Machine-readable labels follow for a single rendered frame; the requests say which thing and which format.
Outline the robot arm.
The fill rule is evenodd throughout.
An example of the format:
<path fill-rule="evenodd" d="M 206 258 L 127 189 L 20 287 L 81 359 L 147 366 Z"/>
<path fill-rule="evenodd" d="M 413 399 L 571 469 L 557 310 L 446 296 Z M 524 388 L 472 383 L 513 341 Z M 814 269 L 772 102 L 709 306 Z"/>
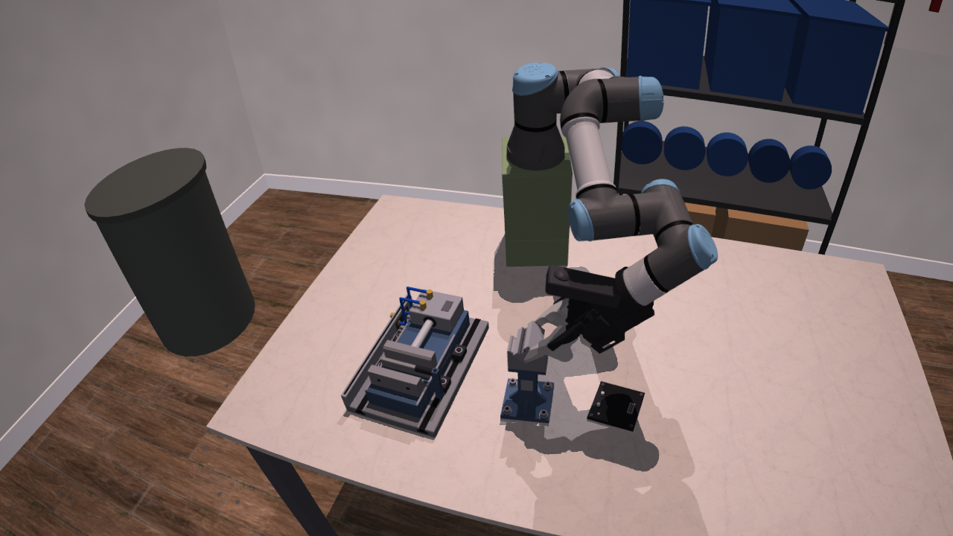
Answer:
<path fill-rule="evenodd" d="M 575 240 L 654 235 L 657 249 L 623 272 L 635 301 L 646 306 L 717 262 L 714 240 L 693 224 L 673 181 L 657 179 L 641 194 L 626 196 L 617 196 L 611 181 L 599 123 L 659 118 L 664 100 L 656 78 L 619 76 L 613 68 L 558 71 L 549 63 L 530 63 L 515 71 L 513 96 L 507 157 L 519 168 L 547 170 L 563 161 L 561 113 L 576 180 L 576 199 L 568 209 Z M 622 299 L 615 278 L 555 265 L 546 272 L 545 291 L 615 308 Z"/>

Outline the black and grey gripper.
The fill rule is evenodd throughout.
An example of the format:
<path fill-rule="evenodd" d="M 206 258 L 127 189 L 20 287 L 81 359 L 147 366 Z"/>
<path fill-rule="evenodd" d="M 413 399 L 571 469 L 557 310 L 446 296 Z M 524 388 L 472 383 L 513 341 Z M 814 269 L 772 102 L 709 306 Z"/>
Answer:
<path fill-rule="evenodd" d="M 545 355 L 554 357 L 561 362 L 569 362 L 574 357 L 570 347 L 581 335 L 587 342 L 591 343 L 593 350 L 600 354 L 621 343 L 626 331 L 640 325 L 644 320 L 652 318 L 654 316 L 654 302 L 648 303 L 646 306 L 641 305 L 634 300 L 624 284 L 623 272 L 627 268 L 628 266 L 624 266 L 615 275 L 616 287 L 619 294 L 622 295 L 617 308 L 585 301 L 574 301 L 574 299 L 566 299 L 562 296 L 552 303 L 552 306 L 534 322 L 539 326 L 550 323 L 557 328 L 548 338 L 539 340 L 536 346 L 529 348 L 526 357 L 524 357 L 524 362 L 533 362 L 538 357 Z M 615 340 L 613 344 L 602 348 L 613 340 Z"/>

